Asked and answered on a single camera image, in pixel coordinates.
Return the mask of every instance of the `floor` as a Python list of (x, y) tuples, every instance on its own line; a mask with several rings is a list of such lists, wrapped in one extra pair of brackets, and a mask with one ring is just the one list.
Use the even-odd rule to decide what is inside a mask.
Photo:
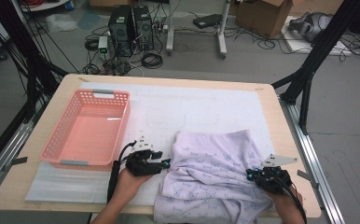
[[(68, 13), (78, 22), (79, 28), (74, 31), (51, 34), (76, 69), (46, 35), (43, 38), (54, 63), (73, 73), (81, 70), (86, 64), (85, 37), (106, 25), (108, 17), (102, 16), (103, 12), (98, 12), (101, 15), (98, 16), (88, 8), (70, 12), (57, 8), (45, 13)], [(193, 15), (190, 14), (176, 22), (192, 27), (191, 19)], [(228, 26), (235, 26), (233, 18), (228, 18)], [(143, 73), (132, 69), (129, 76), (273, 83), (297, 71), (307, 57), (306, 54), (284, 54), (283, 41), (275, 41), (273, 49), (263, 49), (270, 43), (256, 41), (251, 35), (227, 37), (226, 41), (228, 56), (222, 60), (214, 35), (190, 31), (176, 33), (172, 56), (165, 50), (160, 54), (162, 67), (154, 70), (141, 67)], [(12, 61), (0, 61), (0, 134), (25, 100)], [(308, 132), (345, 222), (360, 223), (360, 57), (350, 56), (342, 62), (339, 56), (329, 56), (321, 65), (312, 84)], [(89, 214), (84, 213), (0, 211), (0, 223), (36, 223), (37, 220), (39, 223), (87, 223), (88, 217)], [(309, 223), (329, 221), (321, 216)]]

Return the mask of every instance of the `patterned cloth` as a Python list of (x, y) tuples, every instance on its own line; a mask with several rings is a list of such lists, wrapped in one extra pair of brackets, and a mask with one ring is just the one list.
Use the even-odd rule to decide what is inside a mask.
[(261, 167), (250, 131), (180, 132), (173, 159), (155, 201), (154, 219), (171, 223), (252, 222), (272, 206), (270, 198), (246, 178)]

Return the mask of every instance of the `tabletop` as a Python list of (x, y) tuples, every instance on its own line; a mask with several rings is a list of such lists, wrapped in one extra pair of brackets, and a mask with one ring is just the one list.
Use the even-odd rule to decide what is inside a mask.
[[(203, 88), (236, 91), (254, 91), (257, 93), (271, 142), (277, 154), (300, 158), (298, 148), (280, 106), (277, 95), (270, 84), (222, 82), (172, 78), (150, 77), (108, 77), (91, 75), (68, 75), (55, 92), (42, 117), (35, 125), (33, 132), (20, 152), (18, 158), (27, 157), (26, 163), (12, 166), (0, 186), (0, 210), (17, 211), (67, 211), (67, 212), (100, 212), (104, 204), (97, 203), (37, 203), (26, 202), (25, 196), (35, 178), (40, 163), (39, 154), (44, 148), (56, 123), (74, 90), (84, 82), (103, 82), (148, 86), (172, 86), (185, 88)], [(310, 181), (297, 175), (298, 170), (305, 172), (302, 162), (288, 164), (284, 168), (289, 172), (294, 184), (302, 193), (307, 217), (319, 217), (321, 209)], [(153, 214), (152, 205), (127, 205), (123, 213)], [(262, 217), (277, 217), (273, 211)]]

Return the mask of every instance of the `headphones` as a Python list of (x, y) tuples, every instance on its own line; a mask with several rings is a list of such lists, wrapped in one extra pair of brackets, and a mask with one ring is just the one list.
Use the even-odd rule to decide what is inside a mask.
[(311, 43), (316, 41), (327, 25), (330, 23), (332, 17), (327, 16), (322, 12), (306, 12), (302, 17), (291, 20), (288, 26), (289, 31), (297, 31), (300, 35)]

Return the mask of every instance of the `basket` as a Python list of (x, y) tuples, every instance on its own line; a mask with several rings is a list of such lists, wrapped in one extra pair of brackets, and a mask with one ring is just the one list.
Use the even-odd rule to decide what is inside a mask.
[(40, 160), (58, 168), (110, 171), (131, 113), (129, 100), (126, 91), (75, 91)]

